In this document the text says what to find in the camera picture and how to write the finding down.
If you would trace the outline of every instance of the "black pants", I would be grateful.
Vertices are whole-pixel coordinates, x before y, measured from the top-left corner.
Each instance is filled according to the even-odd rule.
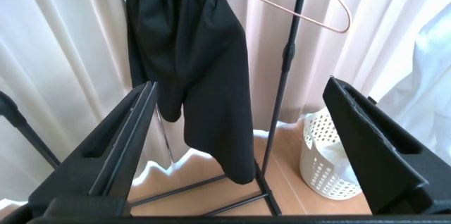
[[[185,115],[188,146],[234,182],[255,176],[245,32],[226,0],[126,0],[133,86],[159,83],[170,122]]]

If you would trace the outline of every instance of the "plastic basket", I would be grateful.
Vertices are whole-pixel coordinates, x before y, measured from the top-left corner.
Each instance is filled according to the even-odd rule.
[[[306,117],[304,124],[304,145],[299,168],[308,186],[321,196],[335,200],[350,199],[360,193],[362,189],[359,185],[344,181],[335,173],[333,160],[341,157],[341,154],[331,156],[329,153],[326,158],[321,153],[324,147],[341,144],[327,108]]]

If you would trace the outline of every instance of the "wooden floor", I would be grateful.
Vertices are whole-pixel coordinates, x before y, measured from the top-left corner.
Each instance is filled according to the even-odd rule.
[[[312,191],[302,180],[299,157],[302,147],[302,122],[279,127],[276,132],[266,180],[284,215],[301,214],[370,214],[363,194],[345,201],[326,199]],[[255,137],[255,156],[261,165],[266,139]],[[192,155],[181,167],[167,175],[151,167],[140,185],[130,190],[130,201],[190,185],[221,175],[218,163],[212,158]],[[195,216],[260,193],[257,182],[236,185],[228,179],[191,189],[132,209],[134,216]],[[12,208],[0,211],[0,218]],[[265,199],[223,212],[225,216],[270,215]]]

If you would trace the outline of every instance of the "curtain fold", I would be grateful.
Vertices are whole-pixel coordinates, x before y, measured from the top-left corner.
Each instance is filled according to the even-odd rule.
[[[267,130],[292,16],[257,0],[228,2],[247,35],[254,129]],[[296,121],[323,107],[330,75],[363,94],[393,86],[379,84],[379,75],[425,0],[344,2],[354,17],[347,34],[301,20],[280,120]],[[347,22],[335,0],[305,0],[302,14],[336,27]],[[59,159],[130,89],[124,0],[0,0],[0,90]],[[186,154],[183,124],[183,118],[160,123],[154,114],[138,175],[147,161],[168,168]],[[0,131],[0,172],[8,178],[0,181],[0,199],[26,200],[51,167],[4,118]]]

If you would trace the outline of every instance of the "copper hanger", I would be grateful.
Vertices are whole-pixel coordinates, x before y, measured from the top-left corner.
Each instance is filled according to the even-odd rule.
[[[318,22],[318,21],[316,21],[316,20],[313,20],[313,19],[311,19],[311,18],[308,18],[308,17],[306,17],[306,16],[300,15],[300,14],[298,14],[298,13],[296,13],[296,12],[291,11],[290,9],[286,9],[286,8],[284,8],[283,6],[279,6],[278,4],[275,4],[275,3],[273,3],[273,2],[271,2],[271,1],[269,1],[269,0],[260,0],[260,1],[263,1],[263,2],[265,2],[265,3],[267,3],[267,4],[270,4],[270,5],[272,5],[272,6],[275,6],[276,8],[279,8],[280,10],[283,10],[283,11],[285,11],[285,12],[287,12],[287,13],[291,13],[291,14],[297,16],[297,17],[301,17],[301,18],[304,19],[304,20],[308,20],[310,23],[314,23],[314,24],[316,24],[316,25],[319,25],[319,26],[321,26],[321,27],[324,27],[324,28],[326,28],[326,29],[328,29],[328,30],[332,30],[332,31],[337,32],[337,33],[346,33],[346,32],[351,28],[351,24],[352,24],[352,16],[351,16],[351,12],[350,12],[349,8],[345,5],[345,3],[344,3],[342,0],[338,0],[338,2],[339,2],[339,3],[341,4],[341,6],[344,8],[344,10],[346,11],[346,14],[347,14],[347,27],[346,27],[344,30],[339,30],[339,29],[337,29],[337,28],[334,28],[334,27],[330,27],[330,26],[324,25],[323,23],[320,23],[320,22]]]

